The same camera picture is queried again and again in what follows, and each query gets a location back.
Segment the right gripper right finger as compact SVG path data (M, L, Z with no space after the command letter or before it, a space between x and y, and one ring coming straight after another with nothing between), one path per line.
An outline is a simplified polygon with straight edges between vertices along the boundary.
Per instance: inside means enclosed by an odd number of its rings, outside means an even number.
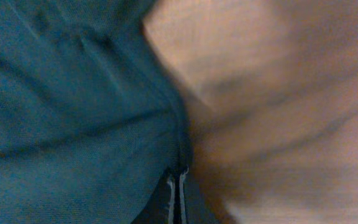
M219 224L187 167L179 176L180 224Z

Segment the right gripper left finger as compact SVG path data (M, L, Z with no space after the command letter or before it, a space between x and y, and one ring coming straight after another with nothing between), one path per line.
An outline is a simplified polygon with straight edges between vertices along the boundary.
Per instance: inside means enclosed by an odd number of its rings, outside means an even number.
M169 169L161 176L150 200L132 224L174 224L175 177Z

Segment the black t-shirt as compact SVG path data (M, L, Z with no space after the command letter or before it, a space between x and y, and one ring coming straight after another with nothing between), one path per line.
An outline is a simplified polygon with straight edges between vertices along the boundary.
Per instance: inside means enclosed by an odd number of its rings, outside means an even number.
M0 0L0 223L132 223L191 160L153 1Z

